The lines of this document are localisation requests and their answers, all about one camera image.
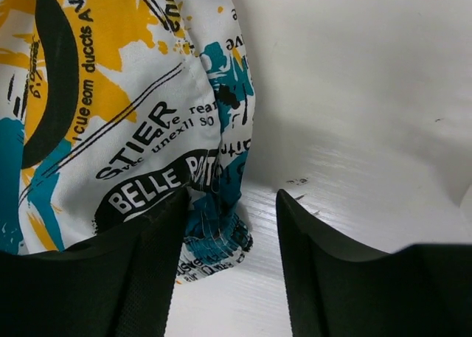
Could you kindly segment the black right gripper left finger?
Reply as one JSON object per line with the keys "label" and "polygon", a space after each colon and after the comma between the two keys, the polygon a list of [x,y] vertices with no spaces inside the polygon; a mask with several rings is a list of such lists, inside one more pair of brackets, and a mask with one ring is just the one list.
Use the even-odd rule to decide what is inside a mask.
{"label": "black right gripper left finger", "polygon": [[3,336],[163,336],[187,219],[178,190],[71,246],[1,254]]}

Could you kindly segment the patterned white yellow teal shorts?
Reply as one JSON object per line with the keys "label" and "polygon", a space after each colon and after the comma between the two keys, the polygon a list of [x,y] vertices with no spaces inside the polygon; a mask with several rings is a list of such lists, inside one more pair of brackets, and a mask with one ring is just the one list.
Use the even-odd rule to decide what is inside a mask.
{"label": "patterned white yellow teal shorts", "polygon": [[1,250],[190,195],[177,283],[241,263],[255,94],[232,0],[1,0]]}

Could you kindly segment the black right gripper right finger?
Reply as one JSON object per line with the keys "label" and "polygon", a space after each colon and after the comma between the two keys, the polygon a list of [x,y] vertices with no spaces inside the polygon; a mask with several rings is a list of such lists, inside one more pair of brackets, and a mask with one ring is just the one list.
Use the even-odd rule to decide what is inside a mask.
{"label": "black right gripper right finger", "polygon": [[386,253],[276,198],[294,336],[469,336],[471,246],[423,243]]}

